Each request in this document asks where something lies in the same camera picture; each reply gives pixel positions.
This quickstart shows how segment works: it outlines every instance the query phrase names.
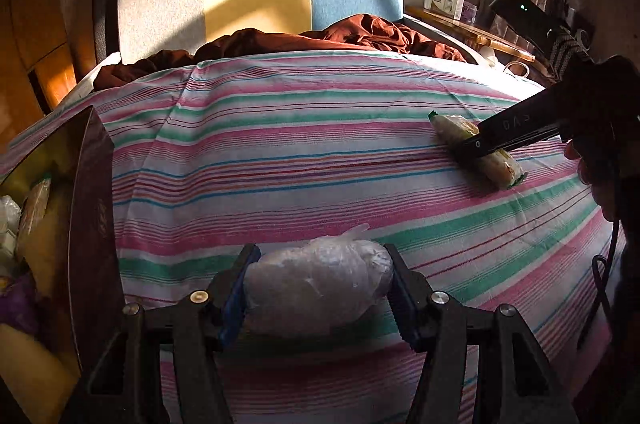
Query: human hand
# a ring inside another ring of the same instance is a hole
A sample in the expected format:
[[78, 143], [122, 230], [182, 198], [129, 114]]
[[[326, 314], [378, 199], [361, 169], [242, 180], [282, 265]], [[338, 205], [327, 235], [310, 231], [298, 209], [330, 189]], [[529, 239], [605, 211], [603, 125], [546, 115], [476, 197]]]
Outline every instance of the human hand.
[[591, 196], [593, 196], [596, 204], [602, 208], [602, 216], [604, 216], [605, 220], [613, 222], [616, 214], [613, 181], [607, 180], [593, 184], [593, 177], [589, 173], [589, 168], [585, 161], [582, 160], [580, 154], [575, 150], [573, 141], [569, 141], [564, 147], [564, 156], [570, 160], [580, 159], [580, 162], [578, 162], [578, 178], [580, 182], [591, 186]]

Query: brown blanket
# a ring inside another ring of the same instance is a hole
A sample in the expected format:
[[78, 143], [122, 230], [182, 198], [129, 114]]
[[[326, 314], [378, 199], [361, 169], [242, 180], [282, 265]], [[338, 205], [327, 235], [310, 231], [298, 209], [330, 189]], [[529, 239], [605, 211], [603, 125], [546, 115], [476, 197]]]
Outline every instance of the brown blanket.
[[369, 14], [356, 14], [321, 31], [294, 35], [244, 29], [201, 46], [193, 56], [186, 50], [161, 50], [132, 65], [108, 65], [100, 69], [94, 90], [122, 86], [158, 70], [206, 60], [306, 50], [379, 50], [465, 61], [457, 49], [430, 40], [406, 25]]

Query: black cable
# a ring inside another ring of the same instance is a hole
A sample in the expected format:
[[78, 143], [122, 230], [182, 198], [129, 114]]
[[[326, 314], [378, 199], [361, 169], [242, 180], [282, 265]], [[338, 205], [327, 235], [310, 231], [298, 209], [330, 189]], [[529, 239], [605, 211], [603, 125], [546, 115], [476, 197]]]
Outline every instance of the black cable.
[[[589, 330], [591, 329], [591, 325], [593, 324], [593, 320], [598, 313], [598, 309], [602, 304], [602, 311], [604, 312], [605, 318], [607, 320], [607, 324], [609, 325], [609, 330], [612, 331], [612, 318], [611, 318], [611, 305], [609, 303], [609, 299], [607, 298], [607, 283], [609, 282], [609, 274], [611, 272], [611, 266], [613, 265], [613, 258], [616, 254], [616, 244], [618, 242], [618, 232], [620, 230], [620, 209], [619, 209], [619, 201], [620, 201], [620, 172], [618, 169], [618, 162], [612, 162], [612, 170], [613, 170], [613, 199], [614, 199], [614, 219], [613, 219], [613, 230], [611, 232], [611, 242], [609, 244], [609, 252], [607, 257], [605, 258], [601, 254], [597, 254], [591, 260], [591, 271], [593, 272], [593, 282], [596, 285], [596, 299], [593, 301], [593, 305], [591, 306], [591, 310], [589, 311], [589, 315], [587, 316], [587, 320], [584, 322], [584, 326], [578, 336], [578, 350], [581, 349], [584, 344], [584, 340], [587, 338]], [[604, 269], [602, 274], [600, 274], [600, 269], [598, 268], [598, 264], [601, 263], [604, 265]]]

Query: bolt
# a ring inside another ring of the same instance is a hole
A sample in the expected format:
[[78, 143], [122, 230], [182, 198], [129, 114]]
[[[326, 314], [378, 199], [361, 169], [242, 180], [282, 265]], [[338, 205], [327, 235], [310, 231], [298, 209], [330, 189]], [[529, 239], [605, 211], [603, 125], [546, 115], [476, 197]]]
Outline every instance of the bolt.
[[436, 292], [431, 294], [431, 301], [438, 305], [444, 305], [449, 301], [449, 294], [442, 292], [441, 290], [436, 290]]
[[507, 303], [503, 303], [502, 305], [500, 305], [500, 313], [503, 316], [507, 316], [508, 318], [511, 318], [512, 316], [516, 315], [517, 312], [518, 311], [513, 305], [509, 305]]
[[126, 316], [135, 316], [138, 312], [140, 312], [140, 305], [137, 303], [127, 303], [122, 308], [122, 313]]
[[206, 290], [196, 290], [196, 292], [191, 293], [191, 296], [189, 296], [189, 299], [193, 303], [204, 303], [206, 300], [209, 299], [209, 293], [207, 293]]

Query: bed sheet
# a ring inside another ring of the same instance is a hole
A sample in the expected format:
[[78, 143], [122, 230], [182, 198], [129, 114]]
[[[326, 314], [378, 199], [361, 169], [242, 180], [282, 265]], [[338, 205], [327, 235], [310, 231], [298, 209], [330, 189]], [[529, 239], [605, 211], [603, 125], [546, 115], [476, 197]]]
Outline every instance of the bed sheet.
[[[527, 179], [494, 192], [454, 164], [427, 117], [483, 120], [539, 89], [388, 52], [205, 62], [55, 112], [12, 143], [0, 171], [93, 104], [115, 144], [114, 228], [129, 300], [171, 304], [205, 287], [247, 242], [269, 252], [367, 223], [370, 239], [395, 244], [435, 289], [484, 309], [517, 306], [555, 361], [594, 299], [591, 257], [607, 248], [610, 224], [559, 139], [513, 152]], [[477, 355], [469, 349], [462, 422]], [[324, 338], [243, 334], [218, 362], [240, 424], [382, 424], [403, 422], [423, 360], [385, 301]], [[176, 422], [170, 350], [162, 380]]]

